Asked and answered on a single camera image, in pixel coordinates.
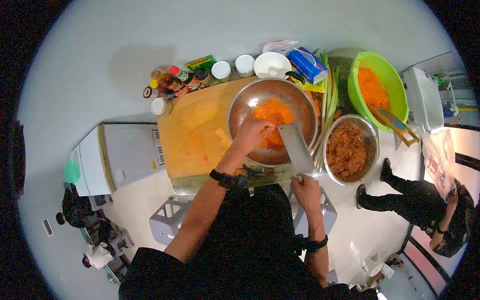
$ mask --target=cleaver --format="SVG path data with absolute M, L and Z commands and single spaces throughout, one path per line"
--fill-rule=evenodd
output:
M 277 126 L 287 149 L 293 169 L 300 184 L 303 184 L 303 174 L 313 172 L 313 159 L 308 151 L 307 143 L 303 138 L 297 122 Z

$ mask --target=plastic bag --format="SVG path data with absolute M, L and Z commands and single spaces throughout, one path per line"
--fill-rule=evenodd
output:
M 292 51 L 296 44 L 298 44 L 298 41 L 293 41 L 290 39 L 287 39 L 284 41 L 266 43 L 264 46 L 264 49 L 262 50 L 262 53 L 277 52 L 287 56 L 287 53 Z
M 456 189 L 455 149 L 449 129 L 422 137 L 425 170 L 433 180 L 440 196 L 446 199 L 448 193 Z

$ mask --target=vent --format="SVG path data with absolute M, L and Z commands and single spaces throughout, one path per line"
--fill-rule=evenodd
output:
M 43 228 L 45 228 L 45 232 L 47 233 L 48 236 L 51 236 L 53 234 L 53 229 L 52 226 L 50 226 L 50 222 L 48 221 L 48 218 L 45 218 L 42 220 Z
M 165 160 L 163 159 L 162 145 L 160 144 L 160 134 L 158 129 L 152 129 L 153 144 L 155 146 L 157 167 L 165 165 Z

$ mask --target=black shirt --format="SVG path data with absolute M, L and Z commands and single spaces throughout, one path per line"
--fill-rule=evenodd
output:
M 76 189 L 65 189 L 61 203 L 63 214 L 68 224 L 76 228 L 85 227 L 84 218 L 91 215 L 88 197 L 79 197 Z
M 425 231 L 430 238 L 436 232 L 436 228 L 446 214 L 447 204 L 441 198 L 439 192 L 433 183 L 425 181 L 427 187 L 427 195 L 430 199 L 429 218 L 422 220 L 417 224 Z M 448 230 L 444 233 L 443 240 L 433 249 L 438 255 L 452 257 L 460 248 L 468 241 L 470 236 L 469 220 L 473 216 L 474 203 L 465 186 L 461 186 L 457 190 L 458 203 L 455 212 L 448 225 Z
M 187 263 L 139 248 L 120 299 L 364 299 L 345 284 L 323 289 L 305 268 L 293 250 L 290 209 L 279 185 L 256 189 L 252 198 L 248 190 L 228 192 Z

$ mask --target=green bowl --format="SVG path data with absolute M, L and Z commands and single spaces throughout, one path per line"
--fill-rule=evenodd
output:
M 392 130 L 382 125 L 367 108 L 360 92 L 358 72 L 359 67 L 371 68 L 377 74 L 380 84 L 388 94 L 390 110 L 403 123 L 407 122 L 407 95 L 402 80 L 395 69 L 380 54 L 370 51 L 360 52 L 353 61 L 348 76 L 348 96 L 359 114 L 370 120 L 379 129 L 387 132 Z

